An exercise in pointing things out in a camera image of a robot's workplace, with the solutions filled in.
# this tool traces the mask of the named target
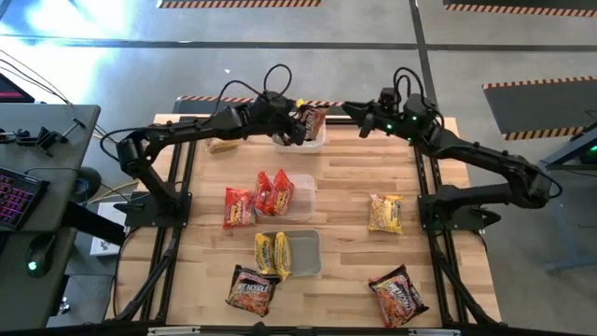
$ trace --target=wooden table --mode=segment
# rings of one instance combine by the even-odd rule
[[[155,121],[165,123],[179,117],[157,115]],[[457,132],[454,119],[446,118],[446,127]],[[171,147],[165,148],[154,163],[164,179],[172,154]],[[182,179],[185,159],[181,158],[178,180]],[[225,188],[253,189],[259,171],[274,174],[280,168],[314,177],[317,203],[312,219],[304,224],[222,230]],[[440,170],[444,183],[468,186],[463,163],[441,161]],[[200,142],[189,190],[193,193],[193,206],[178,253],[168,324],[253,325],[262,320],[269,326],[382,327],[368,279],[405,264],[424,303],[430,307],[407,326],[440,326],[429,245],[416,206],[420,191],[414,154],[406,141],[379,132],[361,139],[355,126],[328,126],[320,154],[276,153],[267,136],[250,137],[240,148],[219,154],[209,154]],[[368,231],[370,193],[404,196],[403,235]],[[299,229],[315,229],[321,235],[321,273],[290,277],[280,284],[270,313],[264,318],[228,306],[224,300],[234,265],[255,268],[255,233]],[[125,247],[118,277],[119,310],[147,277],[155,233],[155,229],[141,229]],[[462,231],[453,236],[464,283],[486,312],[500,320],[480,238]],[[456,318],[450,285],[446,291]],[[157,311],[160,293],[158,283],[152,315]]]

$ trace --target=gray floor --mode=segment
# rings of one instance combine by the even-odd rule
[[[325,0],[320,7],[268,9],[156,9],[145,0],[105,2],[13,1],[0,20],[0,34],[132,39],[144,41],[416,43],[408,0]],[[449,12],[441,0],[420,0],[430,44],[595,45],[597,19]],[[276,63],[295,73],[292,97],[368,100],[405,65],[421,69],[416,50],[351,49],[124,49],[69,48],[48,41],[2,38],[2,48],[39,70],[74,102],[102,107],[107,130],[149,123],[172,111],[183,94],[217,95],[238,78],[259,86]],[[502,140],[481,84],[597,74],[597,52],[430,51],[439,106],[458,118],[460,133],[483,145],[508,149],[537,162],[566,139]],[[23,84],[41,99],[54,102]],[[229,95],[245,96],[242,88]],[[111,186],[127,182],[94,142],[85,163]],[[473,185],[501,177],[469,168]],[[557,174],[570,229],[585,252],[592,242],[597,179]],[[512,326],[593,334],[597,330],[597,266],[547,274],[546,261],[565,251],[551,209],[525,211],[492,206],[503,220],[486,234],[500,311]],[[105,309],[111,259],[87,256],[90,237],[79,237],[67,296],[76,309],[50,325],[97,322]]]

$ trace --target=yellow noodle package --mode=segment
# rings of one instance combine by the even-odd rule
[[[290,262],[292,256],[290,255],[290,242],[283,232],[278,232],[276,234],[274,257],[278,275],[282,277],[282,280],[286,280],[288,275],[290,275]]]
[[[276,275],[273,258],[273,239],[265,234],[255,235],[255,260],[262,275]]]
[[[371,194],[368,229],[402,234],[400,202],[402,196]]]

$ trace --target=metal bracket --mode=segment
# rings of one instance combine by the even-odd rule
[[[479,205],[462,206],[451,213],[450,218],[443,219],[434,209],[435,198],[435,195],[419,195],[417,200],[421,225],[426,231],[478,231],[501,219],[495,212],[483,209]]]

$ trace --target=hazard tape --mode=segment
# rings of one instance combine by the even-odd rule
[[[482,88],[484,90],[488,90],[488,89],[495,89],[495,88],[507,88],[507,87],[516,87],[516,86],[525,86],[525,85],[573,83],[573,82],[578,82],[578,81],[589,81],[589,80],[597,80],[597,76],[519,80],[519,81],[512,81],[512,82],[489,83],[489,84],[483,84]]]
[[[183,95],[178,97],[181,101],[195,101],[195,102],[215,102],[217,97],[214,96],[195,96],[195,95]],[[226,103],[251,103],[253,98],[236,98],[236,97],[222,97],[220,102]],[[344,102],[332,102],[332,101],[307,101],[303,100],[305,105],[314,106],[342,106]]]
[[[550,130],[534,130],[534,131],[523,131],[502,134],[504,140],[529,140],[529,139],[540,139],[547,137],[556,136],[572,136],[582,133],[585,130],[584,127],[564,127]]]
[[[158,8],[317,7],[319,4],[321,0],[164,0]]]
[[[444,7],[447,10],[455,10],[455,11],[597,18],[597,10],[592,10],[592,9],[513,7],[513,6],[465,5],[465,4],[450,4],[450,5],[444,5]]]

